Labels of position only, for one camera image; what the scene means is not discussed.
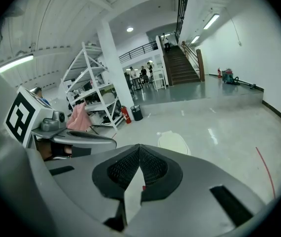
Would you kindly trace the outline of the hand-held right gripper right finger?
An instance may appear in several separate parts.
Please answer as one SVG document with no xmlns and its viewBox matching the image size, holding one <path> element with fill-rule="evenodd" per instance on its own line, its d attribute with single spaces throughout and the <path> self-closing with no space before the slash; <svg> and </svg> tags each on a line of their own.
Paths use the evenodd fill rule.
<svg viewBox="0 0 281 237">
<path fill-rule="evenodd" d="M 237 228 L 212 189 L 226 194 L 245 208 L 250 218 L 265 203 L 247 185 L 215 164 L 170 150 L 152 147 L 182 169 L 180 185 L 165 199 L 144 202 L 127 226 L 132 237 L 216 237 Z"/>
</svg>

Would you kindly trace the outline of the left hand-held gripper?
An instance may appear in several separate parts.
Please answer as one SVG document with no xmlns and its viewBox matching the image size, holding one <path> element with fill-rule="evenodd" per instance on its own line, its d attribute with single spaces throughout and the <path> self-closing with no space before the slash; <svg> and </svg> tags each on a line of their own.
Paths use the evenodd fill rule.
<svg viewBox="0 0 281 237">
<path fill-rule="evenodd" d="M 53 138 L 53 142 L 74 147 L 81 153 L 91 155 L 114 150 L 114 139 L 91 134 L 86 131 L 65 130 L 65 114 L 56 111 L 41 98 L 24 87 L 19 87 L 4 120 L 4 126 L 11 137 L 24 148 L 35 147 L 35 137 Z"/>
</svg>

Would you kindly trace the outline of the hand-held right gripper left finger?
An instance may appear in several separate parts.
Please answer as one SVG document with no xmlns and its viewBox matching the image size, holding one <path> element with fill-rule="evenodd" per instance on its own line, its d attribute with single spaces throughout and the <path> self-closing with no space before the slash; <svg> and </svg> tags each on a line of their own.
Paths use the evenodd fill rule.
<svg viewBox="0 0 281 237">
<path fill-rule="evenodd" d="M 125 146 L 96 155 L 44 162 L 39 152 L 28 150 L 36 189 L 48 219 L 42 230 L 52 233 L 116 233 L 124 207 L 119 198 L 105 197 L 94 183 L 96 166 L 110 158 L 122 158 L 139 147 Z"/>
</svg>

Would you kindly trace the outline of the person's left hand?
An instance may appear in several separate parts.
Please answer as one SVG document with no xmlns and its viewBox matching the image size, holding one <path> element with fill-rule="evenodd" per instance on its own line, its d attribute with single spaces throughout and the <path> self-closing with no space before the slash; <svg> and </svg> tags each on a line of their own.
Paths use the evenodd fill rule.
<svg viewBox="0 0 281 237">
<path fill-rule="evenodd" d="M 36 141 L 36 148 L 40 152 L 44 161 L 58 157 L 71 158 L 72 156 L 72 148 L 70 145 L 59 144 L 50 140 Z"/>
</svg>

